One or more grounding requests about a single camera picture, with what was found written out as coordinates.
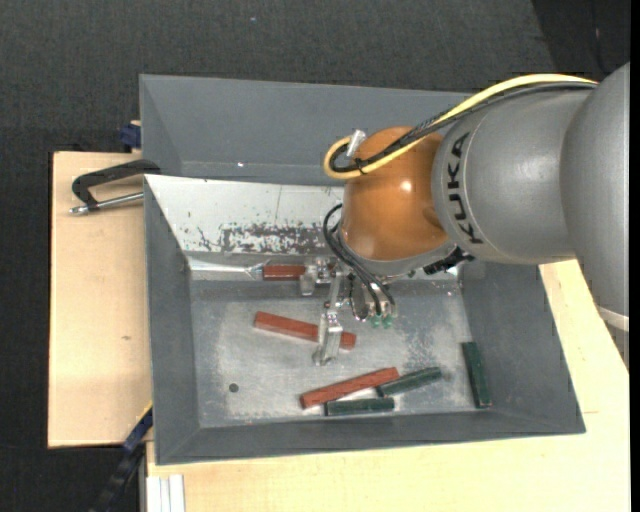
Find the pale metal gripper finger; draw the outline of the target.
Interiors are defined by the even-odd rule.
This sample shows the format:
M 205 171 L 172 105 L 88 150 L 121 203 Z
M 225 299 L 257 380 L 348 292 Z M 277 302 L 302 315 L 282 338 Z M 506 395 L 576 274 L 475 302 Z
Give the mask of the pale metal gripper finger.
M 303 297 L 310 297 L 318 287 L 328 287 L 334 280 L 332 273 L 336 260 L 332 258 L 311 258 L 304 264 L 304 272 L 299 277 L 299 291 Z
M 312 356 L 316 366 L 324 366 L 337 357 L 343 332 L 336 311 L 329 309 L 322 314 L 318 325 L 318 347 Z

